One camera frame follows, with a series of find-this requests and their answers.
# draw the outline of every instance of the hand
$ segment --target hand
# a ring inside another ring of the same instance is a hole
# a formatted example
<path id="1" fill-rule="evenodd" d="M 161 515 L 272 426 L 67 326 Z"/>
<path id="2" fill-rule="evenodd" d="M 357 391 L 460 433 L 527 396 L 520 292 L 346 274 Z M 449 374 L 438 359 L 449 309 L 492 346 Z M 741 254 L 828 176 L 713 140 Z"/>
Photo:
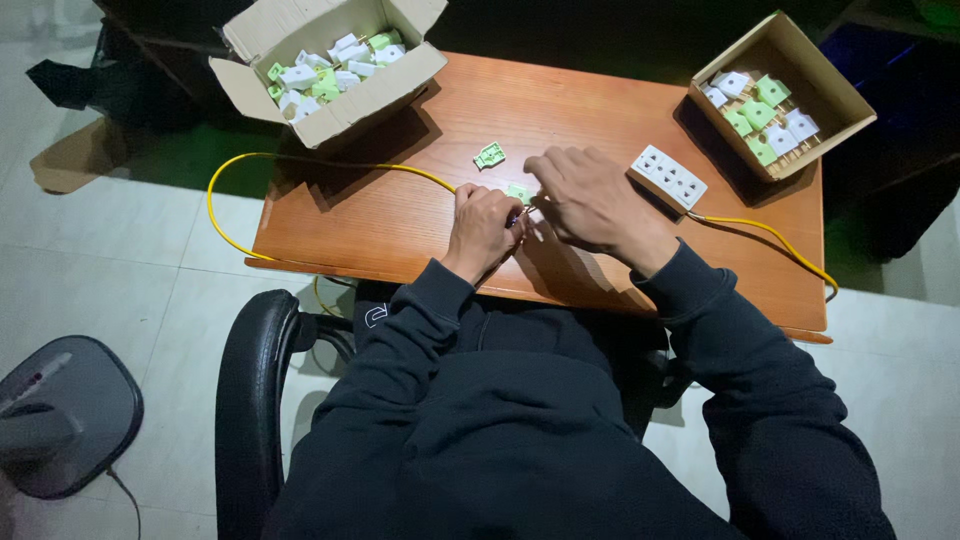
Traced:
<path id="1" fill-rule="evenodd" d="M 523 203 L 503 191 L 463 184 L 456 191 L 450 247 L 440 264 L 476 286 L 523 239 L 527 216 L 507 229 L 507 221 L 523 211 Z"/>
<path id="2" fill-rule="evenodd" d="M 548 199 L 535 204 L 564 243 L 605 253 L 650 277 L 677 253 L 669 221 L 637 195 L 623 167 L 596 148 L 551 146 L 529 158 Z"/>

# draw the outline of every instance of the wooden table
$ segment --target wooden table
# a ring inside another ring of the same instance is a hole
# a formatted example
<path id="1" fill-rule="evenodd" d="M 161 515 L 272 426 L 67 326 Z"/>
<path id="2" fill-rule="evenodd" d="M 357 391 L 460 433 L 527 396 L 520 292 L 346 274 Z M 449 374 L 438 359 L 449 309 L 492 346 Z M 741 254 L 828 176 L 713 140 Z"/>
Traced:
<path id="1" fill-rule="evenodd" d="M 804 172 L 802 189 L 747 208 L 675 121 L 685 87 L 448 57 L 449 65 L 436 77 L 439 88 L 351 144 L 337 160 L 404 163 L 453 185 L 472 182 L 506 191 L 517 184 L 536 190 L 539 185 L 523 173 L 523 162 L 549 145 L 593 145 L 626 170 L 647 144 L 654 144 L 707 183 L 709 191 L 696 211 L 766 223 L 823 266 L 819 164 Z M 503 147 L 507 160 L 478 172 L 473 157 L 493 141 Z M 426 179 L 396 171 L 278 162 L 253 250 L 310 264 L 254 258 L 247 264 L 411 282 L 430 258 L 444 255 L 452 222 L 452 195 Z M 685 219 L 677 235 L 711 265 L 736 272 L 737 290 L 777 325 L 801 331 L 827 328 L 823 282 L 764 243 L 776 242 L 766 233 L 724 232 Z M 543 241 L 527 240 L 480 292 L 574 307 L 654 310 L 631 285 L 625 266 L 558 244 L 549 235 Z"/>

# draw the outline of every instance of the person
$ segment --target person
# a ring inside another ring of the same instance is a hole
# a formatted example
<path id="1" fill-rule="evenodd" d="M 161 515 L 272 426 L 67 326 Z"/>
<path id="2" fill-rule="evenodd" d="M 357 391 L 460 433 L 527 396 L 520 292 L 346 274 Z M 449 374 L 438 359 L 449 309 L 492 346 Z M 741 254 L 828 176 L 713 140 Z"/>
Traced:
<path id="1" fill-rule="evenodd" d="M 833 381 L 734 290 L 736 275 L 675 237 L 596 149 L 552 147 L 524 167 L 556 236 L 626 265 L 677 359 L 714 394 L 703 414 L 729 521 L 637 440 L 570 310 L 475 316 L 474 287 L 531 224 L 505 228 L 520 201 L 466 184 L 446 256 L 366 320 L 264 536 L 894 537 Z"/>

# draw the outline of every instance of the office chair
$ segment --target office chair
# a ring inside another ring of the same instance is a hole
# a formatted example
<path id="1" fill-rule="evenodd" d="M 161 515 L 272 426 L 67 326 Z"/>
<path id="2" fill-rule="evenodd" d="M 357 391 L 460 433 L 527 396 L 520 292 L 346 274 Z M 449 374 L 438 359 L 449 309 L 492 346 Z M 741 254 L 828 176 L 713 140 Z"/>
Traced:
<path id="1" fill-rule="evenodd" d="M 322 339 L 345 362 L 353 360 L 353 323 L 303 313 L 299 306 L 285 290 L 263 292 L 247 302 L 230 329 L 217 384 L 214 444 L 220 538 L 260 538 L 283 486 L 280 396 L 290 356 L 309 351 Z M 644 416 L 648 423 L 653 407 L 669 408 L 680 399 L 690 378 L 678 373 L 676 365 L 662 361 L 647 366 L 659 378 L 647 386 L 653 391 L 640 392 L 645 404 L 633 407 L 640 410 L 634 416 Z M 625 406 L 625 417 L 629 413 Z M 627 423 L 633 426 L 629 418 Z M 644 423 L 638 437 L 645 428 Z"/>

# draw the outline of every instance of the power strip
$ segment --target power strip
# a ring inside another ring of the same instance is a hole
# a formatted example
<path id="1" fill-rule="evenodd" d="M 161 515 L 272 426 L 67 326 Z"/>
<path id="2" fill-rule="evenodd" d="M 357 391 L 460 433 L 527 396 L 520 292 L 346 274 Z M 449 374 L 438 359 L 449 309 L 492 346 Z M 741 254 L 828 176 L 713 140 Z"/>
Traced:
<path id="1" fill-rule="evenodd" d="M 678 214 L 693 209 L 707 191 L 702 180 L 653 145 L 647 146 L 634 161 L 627 176 L 657 195 Z"/>

